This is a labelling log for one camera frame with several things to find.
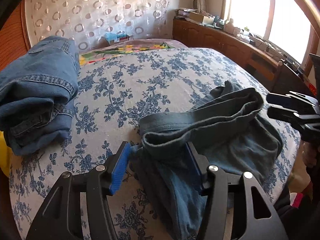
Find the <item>dark gray cloth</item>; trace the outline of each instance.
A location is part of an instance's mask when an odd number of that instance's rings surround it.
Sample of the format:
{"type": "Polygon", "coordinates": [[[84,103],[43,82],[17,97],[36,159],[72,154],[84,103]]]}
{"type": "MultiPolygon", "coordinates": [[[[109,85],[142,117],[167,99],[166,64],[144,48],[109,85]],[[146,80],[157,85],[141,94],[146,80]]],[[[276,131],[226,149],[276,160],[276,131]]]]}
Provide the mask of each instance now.
{"type": "Polygon", "coordinates": [[[185,113],[157,113],[140,119],[142,147],[132,147],[132,164],[148,199],[174,239],[199,229],[206,198],[192,186],[185,143],[224,171],[250,171],[262,184],[282,150],[276,129],[258,115],[263,106],[254,88],[229,81],[185,113]]]}

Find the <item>circle pattern wallpaper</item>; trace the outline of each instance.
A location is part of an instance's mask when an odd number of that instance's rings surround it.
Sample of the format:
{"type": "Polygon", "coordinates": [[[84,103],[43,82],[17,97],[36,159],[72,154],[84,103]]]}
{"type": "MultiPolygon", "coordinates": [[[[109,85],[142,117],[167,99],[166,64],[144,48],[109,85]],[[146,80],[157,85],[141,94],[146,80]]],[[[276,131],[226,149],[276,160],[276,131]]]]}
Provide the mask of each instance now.
{"type": "Polygon", "coordinates": [[[106,33],[134,39],[171,38],[166,24],[170,0],[25,0],[31,46],[58,35],[76,42],[79,52],[98,48],[106,33]]]}

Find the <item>blue floral bedspread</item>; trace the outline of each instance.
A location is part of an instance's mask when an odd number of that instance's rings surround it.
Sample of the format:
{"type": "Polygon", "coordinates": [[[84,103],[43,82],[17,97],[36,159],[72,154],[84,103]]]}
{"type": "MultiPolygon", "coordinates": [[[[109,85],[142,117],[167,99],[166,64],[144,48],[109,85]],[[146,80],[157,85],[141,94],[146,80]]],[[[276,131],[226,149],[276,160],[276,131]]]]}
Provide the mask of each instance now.
{"type": "MultiPolygon", "coordinates": [[[[88,172],[115,153],[122,141],[140,141],[140,118],[156,112],[187,111],[226,80],[243,88],[255,87],[264,98],[268,93],[244,69],[213,49],[152,50],[83,66],[68,140],[30,157],[12,158],[10,197],[21,237],[27,236],[38,208],[62,172],[88,172]]],[[[262,116],[267,117],[266,109],[265,105],[262,116]]],[[[264,183],[274,202],[291,172],[300,135],[287,123],[270,122],[284,143],[264,183]]],[[[170,239],[130,165],[121,189],[108,200],[119,240],[170,239]]],[[[84,239],[91,239],[85,195],[81,201],[84,239]]]]}

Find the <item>colorful pillowcase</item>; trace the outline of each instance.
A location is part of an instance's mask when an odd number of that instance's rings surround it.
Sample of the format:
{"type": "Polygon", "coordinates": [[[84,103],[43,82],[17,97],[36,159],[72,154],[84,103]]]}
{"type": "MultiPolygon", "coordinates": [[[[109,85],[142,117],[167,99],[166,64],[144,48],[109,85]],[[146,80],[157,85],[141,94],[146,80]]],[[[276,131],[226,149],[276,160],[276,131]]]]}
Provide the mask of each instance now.
{"type": "Polygon", "coordinates": [[[89,63],[98,62],[107,58],[117,57],[121,54],[141,52],[145,50],[153,50],[153,49],[171,49],[172,46],[169,46],[167,43],[163,42],[162,44],[155,44],[151,47],[145,47],[143,45],[125,45],[123,47],[108,49],[108,47],[104,49],[89,51],[79,55],[80,66],[84,66],[89,63]]]}

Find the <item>metal screw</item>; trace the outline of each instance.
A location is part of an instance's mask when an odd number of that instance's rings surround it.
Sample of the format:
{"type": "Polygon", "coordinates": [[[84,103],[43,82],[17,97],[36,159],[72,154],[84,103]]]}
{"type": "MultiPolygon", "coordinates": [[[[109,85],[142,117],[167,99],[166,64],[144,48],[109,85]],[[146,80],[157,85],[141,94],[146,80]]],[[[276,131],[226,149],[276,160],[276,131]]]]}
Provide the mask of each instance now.
{"type": "Polygon", "coordinates": [[[104,165],[98,165],[97,167],[96,167],[96,170],[97,171],[104,171],[106,168],[105,168],[105,166],[104,165]]]}
{"type": "Polygon", "coordinates": [[[65,171],[64,173],[62,173],[61,175],[64,179],[69,178],[70,177],[70,172],[69,171],[65,171]]]}
{"type": "Polygon", "coordinates": [[[252,179],[253,175],[251,172],[248,172],[246,171],[244,174],[243,174],[247,179],[252,179]]]}
{"type": "Polygon", "coordinates": [[[219,169],[219,168],[218,168],[216,165],[210,165],[210,166],[209,166],[209,170],[210,170],[210,171],[218,171],[218,169],[219,169]]]}

